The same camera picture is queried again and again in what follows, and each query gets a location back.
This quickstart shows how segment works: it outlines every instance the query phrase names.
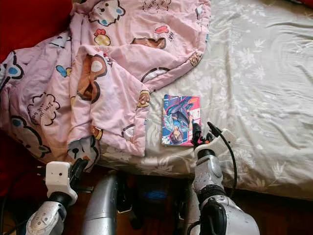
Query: floral bedsheet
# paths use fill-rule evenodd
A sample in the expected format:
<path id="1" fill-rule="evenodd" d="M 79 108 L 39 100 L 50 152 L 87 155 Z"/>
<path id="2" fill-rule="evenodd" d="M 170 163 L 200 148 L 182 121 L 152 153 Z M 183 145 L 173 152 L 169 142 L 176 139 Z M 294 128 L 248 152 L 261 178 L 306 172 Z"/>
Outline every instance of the floral bedsheet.
<path id="1" fill-rule="evenodd" d="M 145 157 L 102 146 L 99 164 L 136 174 L 192 176 L 193 150 L 160 144 L 165 94 L 199 95 L 202 122 L 236 135 L 238 188 L 313 199 L 312 9 L 285 0 L 212 0 L 202 61 L 151 94 Z M 224 183 L 231 186 L 231 157 L 219 159 Z"/>

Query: anime book cover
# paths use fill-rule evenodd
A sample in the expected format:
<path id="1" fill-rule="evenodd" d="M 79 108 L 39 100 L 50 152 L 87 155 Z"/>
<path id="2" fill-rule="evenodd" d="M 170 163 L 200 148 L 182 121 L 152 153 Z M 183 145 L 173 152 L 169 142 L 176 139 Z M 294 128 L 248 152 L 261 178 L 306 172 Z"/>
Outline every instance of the anime book cover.
<path id="1" fill-rule="evenodd" d="M 200 98 L 197 96 L 164 96 L 162 144 L 192 146 L 192 124 L 201 125 Z"/>

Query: red cushion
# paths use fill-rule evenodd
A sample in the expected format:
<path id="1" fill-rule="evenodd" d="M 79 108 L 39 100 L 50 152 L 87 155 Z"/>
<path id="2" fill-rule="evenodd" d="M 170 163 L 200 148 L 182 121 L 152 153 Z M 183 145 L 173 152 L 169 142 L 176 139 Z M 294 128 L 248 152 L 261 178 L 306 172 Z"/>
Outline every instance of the red cushion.
<path id="1" fill-rule="evenodd" d="M 65 30 L 71 0 L 0 0 L 0 62 Z"/>
<path id="2" fill-rule="evenodd" d="M 0 62 L 15 49 L 33 47 L 68 27 L 71 0 L 0 0 Z M 0 132 L 0 196 L 12 180 L 40 164 L 22 146 Z M 25 175 L 10 198 L 42 198 L 46 188 L 35 174 Z"/>
<path id="3" fill-rule="evenodd" d="M 313 7 L 313 0 L 301 0 L 303 3 L 305 3 L 306 5 Z"/>

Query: black cable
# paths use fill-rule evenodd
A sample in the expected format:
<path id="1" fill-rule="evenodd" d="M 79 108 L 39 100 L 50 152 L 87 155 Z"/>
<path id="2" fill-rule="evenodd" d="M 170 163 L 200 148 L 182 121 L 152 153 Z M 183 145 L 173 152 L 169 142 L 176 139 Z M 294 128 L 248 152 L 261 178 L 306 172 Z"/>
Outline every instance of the black cable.
<path id="1" fill-rule="evenodd" d="M 12 218 L 12 219 L 13 219 L 15 225 L 16 225 L 16 224 L 19 224 L 19 222 L 18 222 L 18 220 L 16 219 L 16 217 L 15 217 L 14 214 L 13 214 L 13 218 Z M 16 228 L 15 234 L 16 234 L 16 235 L 20 235 L 20 229 L 19 229 L 19 227 Z"/>
<path id="2" fill-rule="evenodd" d="M 31 169 L 31 170 L 26 170 L 24 172 L 22 172 L 21 174 L 19 174 L 17 177 L 14 178 L 14 180 L 12 181 L 12 183 L 10 184 L 10 187 L 8 189 L 8 192 L 6 193 L 6 195 L 3 198 L 3 202 L 1 205 L 1 214 L 0 214 L 0 235 L 3 234 L 3 220 L 4 220 L 4 208 L 5 208 L 5 203 L 11 193 L 12 188 L 14 187 L 14 185 L 21 179 L 21 177 L 23 177 L 24 175 L 28 174 L 28 173 L 32 173 L 32 172 L 37 172 L 37 173 L 42 173 L 41 171 L 39 171 L 39 169 L 45 169 L 43 166 L 38 166 L 35 169 Z"/>
<path id="3" fill-rule="evenodd" d="M 28 219 L 22 221 L 21 223 L 18 223 L 14 228 L 12 228 L 11 230 L 9 230 L 8 232 L 6 232 L 4 235 L 10 235 L 12 234 L 15 230 L 17 230 L 20 226 L 22 226 L 24 223 L 26 223 L 28 221 Z"/>
<path id="4" fill-rule="evenodd" d="M 227 148 L 228 148 L 228 150 L 230 152 L 231 158 L 233 160 L 234 183 L 233 183 L 233 187 L 231 189 L 230 195 L 229 195 L 229 197 L 231 198 L 234 195 L 234 192 L 235 192 L 235 189 L 236 189 L 236 186 L 237 186 L 237 165 L 236 165 L 236 160 L 235 160 L 235 156 L 234 156 L 233 150 L 231 149 L 231 147 L 229 146 L 227 140 L 225 139 L 225 137 L 221 133 L 220 133 L 220 136 L 221 136 L 222 140 L 224 141 L 224 143 L 226 144 L 226 146 L 227 146 Z"/>
<path id="5" fill-rule="evenodd" d="M 198 220 L 198 221 L 192 223 L 191 225 L 189 225 L 189 227 L 188 227 L 188 229 L 187 229 L 187 235 L 190 235 L 191 230 L 192 230 L 194 227 L 196 227 L 197 225 L 199 225 L 199 224 L 200 224 L 200 220 Z"/>

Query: pink blanket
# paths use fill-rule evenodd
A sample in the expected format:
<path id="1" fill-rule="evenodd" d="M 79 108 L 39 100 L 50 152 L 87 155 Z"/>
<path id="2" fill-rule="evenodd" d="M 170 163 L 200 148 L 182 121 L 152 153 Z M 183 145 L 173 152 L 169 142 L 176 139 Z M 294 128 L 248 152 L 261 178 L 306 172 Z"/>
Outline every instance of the pink blanket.
<path id="1" fill-rule="evenodd" d="M 69 30 L 0 65 L 0 128 L 44 162 L 144 156 L 150 93 L 192 69 L 206 46 L 206 0 L 89 0 Z"/>

